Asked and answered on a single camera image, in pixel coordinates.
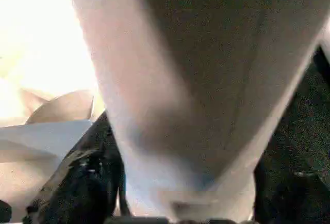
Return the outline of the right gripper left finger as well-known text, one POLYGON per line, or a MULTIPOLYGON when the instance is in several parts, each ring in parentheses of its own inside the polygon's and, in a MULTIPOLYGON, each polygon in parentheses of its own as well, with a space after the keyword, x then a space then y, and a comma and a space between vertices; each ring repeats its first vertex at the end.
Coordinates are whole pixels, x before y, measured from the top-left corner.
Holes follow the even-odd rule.
POLYGON ((131 212, 124 165, 106 113, 88 128, 26 207, 23 223, 104 223, 131 212))

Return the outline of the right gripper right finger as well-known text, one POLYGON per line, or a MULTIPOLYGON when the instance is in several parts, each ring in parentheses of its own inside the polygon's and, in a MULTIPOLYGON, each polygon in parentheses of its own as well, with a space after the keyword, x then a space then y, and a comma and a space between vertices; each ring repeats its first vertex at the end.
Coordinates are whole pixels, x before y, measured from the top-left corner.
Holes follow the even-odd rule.
POLYGON ((258 223, 329 223, 329 190, 299 160, 264 152, 254 171, 258 223))

